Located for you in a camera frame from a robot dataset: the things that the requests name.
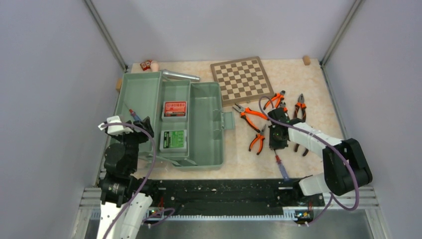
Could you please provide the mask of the blue handled screwdriver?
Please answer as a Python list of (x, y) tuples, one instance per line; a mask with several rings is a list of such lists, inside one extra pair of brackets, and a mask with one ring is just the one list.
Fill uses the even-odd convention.
[(132, 118), (134, 119), (134, 121), (142, 121), (140, 116), (126, 102), (123, 102), (123, 104), (127, 107), (128, 111), (129, 111), (130, 115), (132, 116)]
[(284, 164), (283, 164), (281, 158), (277, 154), (276, 150), (273, 150), (273, 151), (274, 151), (274, 154), (275, 154), (276, 163), (278, 165), (278, 168), (279, 168), (279, 171), (280, 171), (282, 177), (284, 178), (285, 181), (290, 181), (290, 177), (287, 173), (287, 170), (284, 167)]

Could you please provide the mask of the red tool card pack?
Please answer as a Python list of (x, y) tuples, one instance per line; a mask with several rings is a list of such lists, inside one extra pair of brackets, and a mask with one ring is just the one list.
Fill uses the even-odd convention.
[(186, 122), (188, 116), (187, 101), (165, 101), (161, 119), (163, 122)]

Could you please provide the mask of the green screw bit box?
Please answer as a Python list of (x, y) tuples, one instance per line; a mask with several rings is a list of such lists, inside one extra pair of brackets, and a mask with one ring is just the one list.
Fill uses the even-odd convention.
[(187, 130), (162, 130), (159, 150), (163, 153), (187, 152)]

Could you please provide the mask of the orange diagonal cutters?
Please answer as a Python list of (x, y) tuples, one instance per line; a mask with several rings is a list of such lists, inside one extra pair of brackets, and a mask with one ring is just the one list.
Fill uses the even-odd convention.
[(270, 105), (273, 105), (275, 108), (278, 108), (280, 104), (285, 99), (285, 91), (282, 90), (279, 93), (276, 93), (264, 106), (264, 110), (267, 109)]

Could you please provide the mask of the green plastic tool box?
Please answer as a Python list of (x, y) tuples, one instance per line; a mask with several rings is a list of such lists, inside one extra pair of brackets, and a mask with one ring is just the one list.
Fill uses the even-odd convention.
[[(165, 119), (168, 102), (186, 102), (186, 116)], [(225, 130), (235, 123), (223, 110), (218, 83), (169, 80), (160, 72), (124, 74), (114, 113), (128, 121), (130, 110), (150, 117), (158, 160), (185, 171), (222, 167)]]

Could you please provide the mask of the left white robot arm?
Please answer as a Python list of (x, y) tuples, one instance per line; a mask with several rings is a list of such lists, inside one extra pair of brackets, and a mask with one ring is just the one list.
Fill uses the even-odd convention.
[(150, 118), (122, 122), (112, 116), (98, 128), (115, 139), (105, 150), (105, 176), (101, 189), (99, 239), (133, 239), (136, 237), (146, 210), (159, 201), (158, 190), (146, 187), (145, 179), (137, 179), (139, 145), (153, 139)]

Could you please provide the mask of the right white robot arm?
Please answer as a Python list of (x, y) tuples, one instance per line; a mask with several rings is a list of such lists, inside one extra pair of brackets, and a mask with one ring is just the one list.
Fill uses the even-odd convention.
[(312, 195), (333, 193), (342, 196), (373, 181), (372, 172), (360, 143), (339, 139), (317, 130), (301, 119), (289, 119), (282, 108), (267, 113), (270, 125), (270, 148), (283, 149), (288, 142), (304, 146), (322, 159), (323, 172), (303, 178), (292, 191), (292, 199), (305, 205)]

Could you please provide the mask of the small orange pliers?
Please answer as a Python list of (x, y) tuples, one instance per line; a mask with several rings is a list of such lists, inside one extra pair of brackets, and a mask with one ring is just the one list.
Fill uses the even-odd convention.
[(286, 107), (286, 103), (285, 102), (280, 102), (279, 107), (283, 109), (283, 112), (285, 112), (285, 113), (288, 112), (288, 109)]

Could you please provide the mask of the wooden block at left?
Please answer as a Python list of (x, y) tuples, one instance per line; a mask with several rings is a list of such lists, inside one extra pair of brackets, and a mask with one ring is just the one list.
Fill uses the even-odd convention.
[(121, 91), (121, 87), (122, 87), (122, 78), (119, 78), (115, 85), (115, 89), (118, 93)]

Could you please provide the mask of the small red printed box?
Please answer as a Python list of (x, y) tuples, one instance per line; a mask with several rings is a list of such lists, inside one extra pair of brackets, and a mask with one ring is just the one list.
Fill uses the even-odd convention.
[(152, 62), (153, 62), (152, 60), (146, 60), (146, 61), (141, 62), (139, 66), (142, 69), (142, 71), (151, 71)]

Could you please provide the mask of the wooden chessboard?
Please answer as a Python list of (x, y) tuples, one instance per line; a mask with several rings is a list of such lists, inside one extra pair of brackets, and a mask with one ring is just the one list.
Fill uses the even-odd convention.
[(224, 107), (274, 95), (258, 56), (213, 63), (210, 67), (214, 81), (219, 84)]

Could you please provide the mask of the orange handled pliers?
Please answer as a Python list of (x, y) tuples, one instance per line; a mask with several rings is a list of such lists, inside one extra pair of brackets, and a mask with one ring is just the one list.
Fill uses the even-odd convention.
[(301, 118), (301, 120), (303, 122), (305, 122), (306, 121), (306, 118), (307, 118), (306, 108), (307, 108), (307, 106), (305, 104), (304, 95), (303, 94), (300, 94), (299, 97), (298, 97), (297, 103), (295, 104), (295, 111), (294, 111), (294, 114), (293, 114), (293, 119), (297, 119), (298, 118), (299, 111), (301, 111), (302, 112), (302, 118)]

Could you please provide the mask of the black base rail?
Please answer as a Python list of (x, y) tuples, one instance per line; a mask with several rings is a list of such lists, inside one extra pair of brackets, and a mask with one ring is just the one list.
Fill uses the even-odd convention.
[(175, 216), (280, 216), (285, 207), (325, 205), (322, 194), (299, 192), (298, 180), (147, 180), (140, 192)]

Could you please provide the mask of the aluminium frame post left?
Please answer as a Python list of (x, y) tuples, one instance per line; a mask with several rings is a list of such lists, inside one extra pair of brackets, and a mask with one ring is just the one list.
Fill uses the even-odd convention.
[(96, 24), (101, 36), (103, 37), (104, 41), (106, 42), (109, 50), (111, 51), (113, 57), (117, 61), (120, 68), (123, 70), (124, 73), (128, 70), (128, 65), (123, 59), (123, 56), (121, 52), (119, 51), (112, 35), (108, 31), (107, 26), (105, 25), (104, 21), (101, 18), (100, 13), (98, 12), (94, 2), (92, 0), (82, 0), (82, 2), (85, 4), (90, 16), (94, 20), (94, 23)]

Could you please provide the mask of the aluminium frame post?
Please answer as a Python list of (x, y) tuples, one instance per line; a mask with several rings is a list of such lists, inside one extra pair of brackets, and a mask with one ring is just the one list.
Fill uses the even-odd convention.
[(90, 16), (94, 20), (94, 23), (96, 24), (101, 36), (103, 37), (104, 41), (106, 42), (109, 50), (111, 51), (113, 57), (117, 61), (120, 68), (123, 70), (124, 73), (128, 70), (128, 65), (123, 59), (123, 56), (121, 52), (119, 51), (112, 35), (108, 31), (107, 26), (105, 25), (104, 21), (101, 18), (100, 13), (98, 12), (94, 2), (92, 0), (82, 0), (82, 2), (85, 4)]
[(336, 50), (338, 44), (340, 43), (343, 35), (347, 32), (349, 25), (355, 18), (356, 14), (358, 13), (361, 6), (365, 3), (365, 0), (355, 0), (353, 5), (351, 6), (350, 10), (348, 11), (346, 17), (344, 18), (342, 24), (340, 25), (339, 30), (335, 34), (333, 40), (331, 41), (328, 49), (326, 50), (323, 58), (320, 60), (319, 64), (321, 68), (324, 68), (325, 65), (329, 62), (332, 54)]

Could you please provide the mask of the aluminium frame post right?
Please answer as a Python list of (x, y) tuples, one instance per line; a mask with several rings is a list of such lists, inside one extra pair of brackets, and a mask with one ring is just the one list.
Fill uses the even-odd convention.
[(351, 6), (350, 10), (348, 11), (346, 17), (344, 18), (342, 24), (340, 25), (339, 30), (335, 34), (333, 40), (331, 41), (328, 49), (326, 50), (323, 58), (320, 60), (319, 64), (321, 68), (324, 68), (325, 65), (329, 62), (332, 54), (336, 50), (338, 44), (340, 43), (343, 35), (347, 32), (349, 25), (355, 18), (356, 14), (358, 13), (361, 6), (365, 3), (365, 0), (355, 0), (353, 5)]

